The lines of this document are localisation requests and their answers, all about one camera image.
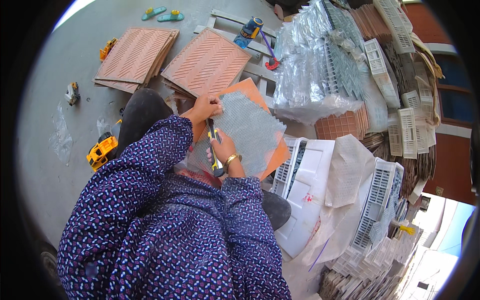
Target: purple patterned shirt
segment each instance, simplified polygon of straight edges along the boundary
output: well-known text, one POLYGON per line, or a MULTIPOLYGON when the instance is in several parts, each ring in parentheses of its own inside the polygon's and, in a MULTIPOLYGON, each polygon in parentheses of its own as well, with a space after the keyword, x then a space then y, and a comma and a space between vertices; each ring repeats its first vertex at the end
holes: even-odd
POLYGON ((71 299, 290 299, 258 178, 166 173, 192 135, 159 120, 87 183, 58 250, 71 299))

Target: hand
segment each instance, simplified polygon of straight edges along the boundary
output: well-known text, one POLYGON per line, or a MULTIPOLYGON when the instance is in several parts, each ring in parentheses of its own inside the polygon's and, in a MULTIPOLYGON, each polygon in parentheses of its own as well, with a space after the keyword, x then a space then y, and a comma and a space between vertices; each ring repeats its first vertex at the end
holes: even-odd
MULTIPOLYGON (((216 139, 210 139, 210 144, 215 151, 216 157, 222 163, 222 165, 224 165, 227 159, 232 154, 235 154, 237 150, 235 150, 235 144, 230 137, 228 137, 219 128, 216 130, 220 137, 221 143, 219 143, 216 139)), ((211 163, 212 153, 210 152, 210 148, 207 148, 207 157, 208 161, 211 163)), ((238 157, 230 162, 227 172, 230 177, 245 177, 245 172, 243 171, 243 167, 241 166, 240 159, 238 159, 238 157)))
POLYGON ((198 97, 193 108, 184 113, 182 117, 189 118, 193 124, 197 124, 221 111, 220 98, 212 94, 205 94, 198 97))

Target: woman's left hand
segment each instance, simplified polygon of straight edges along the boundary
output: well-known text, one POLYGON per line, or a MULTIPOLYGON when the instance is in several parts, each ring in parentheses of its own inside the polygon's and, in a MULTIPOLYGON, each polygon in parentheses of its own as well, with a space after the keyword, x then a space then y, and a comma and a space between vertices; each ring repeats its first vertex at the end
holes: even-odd
POLYGON ((193 108, 181 116, 189 118, 192 124, 198 124, 221 111, 222 105, 220 98, 212 94, 205 94, 198 97, 193 108))

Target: wooden pallet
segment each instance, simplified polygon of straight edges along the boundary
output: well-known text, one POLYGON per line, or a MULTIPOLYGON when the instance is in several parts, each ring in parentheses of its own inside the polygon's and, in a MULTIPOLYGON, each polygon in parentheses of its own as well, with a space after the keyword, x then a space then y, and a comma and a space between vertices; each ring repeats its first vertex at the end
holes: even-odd
MULTIPOLYGON (((205 27, 210 27, 217 33, 233 41, 237 36, 237 33, 231 33, 231 32, 214 28, 217 18, 228 20, 238 24, 245 24, 249 21, 249 19, 238 17, 233 14, 229 14, 226 12, 221 12, 219 10, 213 9, 210 12, 210 17, 208 18, 206 26, 198 25, 195 28, 193 33, 198 34, 202 30, 204 30, 205 27)), ((262 31, 265 33, 265 37, 268 43, 270 43, 270 46, 272 47, 272 39, 276 38, 275 31, 265 26, 262 28, 262 31)), ((258 59, 258 64, 247 62, 247 65, 245 66, 245 69, 243 70, 243 72, 246 73, 246 76, 250 76, 250 77, 251 75, 258 76, 259 79, 258 79, 258 82, 256 83, 257 88, 260 91, 260 94, 262 95, 262 97, 264 98, 267 106, 269 108, 273 108, 273 104, 272 104, 273 98, 270 96, 267 96, 266 91, 267 91, 267 82, 270 81, 275 84, 276 80, 275 80, 274 72, 271 70, 268 70, 265 67, 265 63, 270 61, 270 58, 272 57, 272 55, 268 51, 268 47, 266 46, 266 43, 263 39, 261 43, 258 43, 256 41, 250 42, 247 48, 257 52, 257 54, 255 55, 255 58, 258 59)))

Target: yellow box cutter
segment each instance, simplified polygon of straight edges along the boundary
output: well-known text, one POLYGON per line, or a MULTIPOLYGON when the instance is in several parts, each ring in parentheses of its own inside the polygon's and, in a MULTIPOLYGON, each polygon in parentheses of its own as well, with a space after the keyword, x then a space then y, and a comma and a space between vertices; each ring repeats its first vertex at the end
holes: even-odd
MULTIPOLYGON (((220 143, 221 142, 220 141, 220 136, 218 135, 217 130, 213 126, 213 120, 212 119, 207 119, 207 124, 208 124, 208 137, 211 138, 211 139, 214 138, 220 143)), ((215 177, 223 176, 223 174, 225 173, 223 171, 223 165, 218 160, 218 158, 216 157, 215 151, 213 150, 212 145, 210 145, 210 152, 212 153, 213 176, 215 176, 215 177)))

